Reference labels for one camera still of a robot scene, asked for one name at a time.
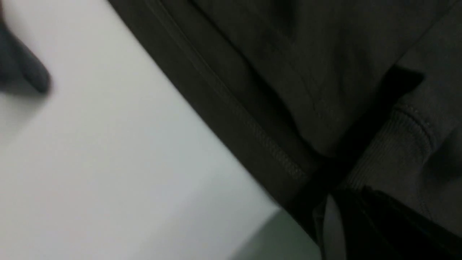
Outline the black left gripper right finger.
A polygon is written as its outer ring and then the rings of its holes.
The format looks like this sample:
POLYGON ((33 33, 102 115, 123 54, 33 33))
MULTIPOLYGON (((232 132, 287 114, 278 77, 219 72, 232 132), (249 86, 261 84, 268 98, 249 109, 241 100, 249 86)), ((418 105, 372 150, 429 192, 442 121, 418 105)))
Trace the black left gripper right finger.
POLYGON ((381 191, 334 193, 347 260, 460 260, 461 238, 381 191))

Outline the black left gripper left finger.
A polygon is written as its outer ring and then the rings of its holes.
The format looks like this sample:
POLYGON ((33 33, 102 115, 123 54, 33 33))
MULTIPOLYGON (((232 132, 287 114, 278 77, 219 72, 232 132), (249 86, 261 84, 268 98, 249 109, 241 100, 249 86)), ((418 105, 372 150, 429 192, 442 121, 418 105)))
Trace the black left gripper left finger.
POLYGON ((348 254, 342 216, 332 195, 329 194, 315 207, 313 220, 322 260, 346 260, 348 254))

